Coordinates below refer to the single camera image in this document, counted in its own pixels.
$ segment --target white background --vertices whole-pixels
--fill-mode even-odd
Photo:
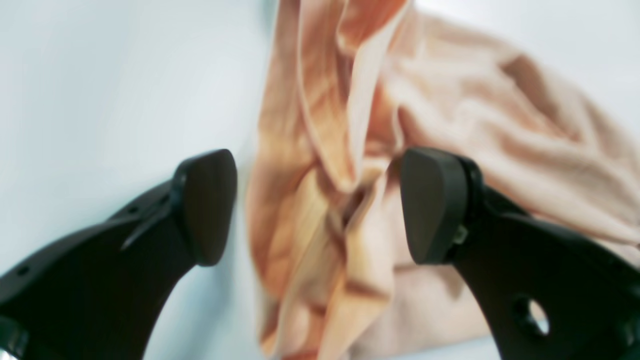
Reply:
[[[640,134],[639,1],[418,4],[513,41]],[[0,272],[103,221],[199,152],[230,149],[245,182],[273,7],[273,0],[0,0]],[[261,358],[241,212],[221,264],[179,283],[147,359]],[[497,354],[480,340],[402,359]]]

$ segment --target tan cloth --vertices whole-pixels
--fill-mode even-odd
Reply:
[[[282,0],[248,189],[261,344],[373,359],[488,334],[450,267],[418,267],[397,160],[464,154],[536,216],[638,263],[634,142],[517,49],[405,0]]]

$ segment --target white wall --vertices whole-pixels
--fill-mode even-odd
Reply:
[[[640,133],[637,0],[418,3],[514,41]],[[272,10],[273,0],[0,0],[0,272],[199,152],[229,148],[245,181]],[[180,282],[147,359],[260,358],[242,221],[218,267]],[[477,341],[403,359],[496,358]]]

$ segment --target beige fabric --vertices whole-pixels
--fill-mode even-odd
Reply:
[[[449,267],[417,267],[397,162],[475,159],[535,215],[638,263],[634,142],[517,49],[405,0],[282,0],[248,189],[260,342],[286,359],[373,359],[488,333]]]

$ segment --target white surface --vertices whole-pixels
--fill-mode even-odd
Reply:
[[[0,360],[18,360],[4,350],[0,350]]]
[[[640,133],[637,0],[418,3],[514,41]],[[245,181],[272,8],[0,0],[0,271],[104,220],[188,156],[229,148]],[[238,216],[221,264],[193,270],[175,289],[147,359],[260,359],[252,304]],[[488,339],[398,359],[498,357]]]

